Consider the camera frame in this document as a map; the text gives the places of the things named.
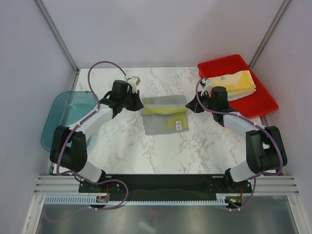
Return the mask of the grey green towel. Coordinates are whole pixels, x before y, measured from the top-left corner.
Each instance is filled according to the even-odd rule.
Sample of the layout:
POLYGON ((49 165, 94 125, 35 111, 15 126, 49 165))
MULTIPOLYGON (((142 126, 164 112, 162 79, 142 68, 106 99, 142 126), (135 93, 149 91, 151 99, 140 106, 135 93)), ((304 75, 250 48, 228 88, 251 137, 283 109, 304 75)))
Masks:
POLYGON ((189 130, 184 95, 146 97, 142 99, 143 126, 148 136, 167 135, 189 130))

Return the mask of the green frog pattern towel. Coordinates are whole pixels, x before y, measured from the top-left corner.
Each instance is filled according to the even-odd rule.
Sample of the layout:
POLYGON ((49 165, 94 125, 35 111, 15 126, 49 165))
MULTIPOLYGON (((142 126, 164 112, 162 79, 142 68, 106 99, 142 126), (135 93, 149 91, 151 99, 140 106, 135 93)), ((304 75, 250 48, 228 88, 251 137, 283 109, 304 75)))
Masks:
POLYGON ((239 95, 236 95, 236 96, 228 97, 228 101, 235 101, 235 100, 238 100, 238 99, 241 99, 241 98, 245 98, 245 97, 253 94, 254 92, 255 92, 255 90, 251 91, 251 92, 239 94, 239 95))

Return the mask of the yellow towel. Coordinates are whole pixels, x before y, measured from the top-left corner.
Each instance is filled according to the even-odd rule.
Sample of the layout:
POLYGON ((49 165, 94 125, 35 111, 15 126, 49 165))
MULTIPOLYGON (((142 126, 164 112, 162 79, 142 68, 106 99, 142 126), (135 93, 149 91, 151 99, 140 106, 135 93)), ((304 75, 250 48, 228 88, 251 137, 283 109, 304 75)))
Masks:
POLYGON ((228 97, 251 92, 254 90, 256 91, 256 85, 249 70, 242 70, 234 74, 211 77, 209 80, 214 84, 214 87, 225 87, 228 93, 228 97))

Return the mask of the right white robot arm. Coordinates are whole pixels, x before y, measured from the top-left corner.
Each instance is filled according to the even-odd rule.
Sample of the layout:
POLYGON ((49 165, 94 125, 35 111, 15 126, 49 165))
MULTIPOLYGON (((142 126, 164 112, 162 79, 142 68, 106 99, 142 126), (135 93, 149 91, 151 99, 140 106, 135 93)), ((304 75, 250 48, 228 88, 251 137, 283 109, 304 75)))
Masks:
POLYGON ((235 192, 241 181, 260 174, 268 175, 270 170, 281 172, 287 165, 280 130, 275 126, 256 124, 231 108, 224 87, 213 88, 210 95, 197 92, 194 99, 186 104, 186 108, 194 113, 212 113, 215 122, 235 131, 246 141, 246 160, 225 172, 227 177, 223 179, 223 187, 226 191, 235 192))

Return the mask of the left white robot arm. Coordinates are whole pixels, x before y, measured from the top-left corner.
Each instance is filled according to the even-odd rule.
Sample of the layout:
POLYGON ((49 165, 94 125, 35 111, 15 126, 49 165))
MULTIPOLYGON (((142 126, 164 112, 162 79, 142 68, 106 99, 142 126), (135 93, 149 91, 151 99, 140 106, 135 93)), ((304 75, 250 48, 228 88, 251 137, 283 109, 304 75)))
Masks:
POLYGON ((87 141, 123 109, 135 112, 143 108, 137 88, 139 83, 139 77, 115 80, 111 91, 98 101, 92 111, 68 127, 55 129, 50 161, 57 165, 57 174, 59 167, 63 167, 90 181, 89 185, 95 192, 105 190, 105 172, 88 160, 87 141))

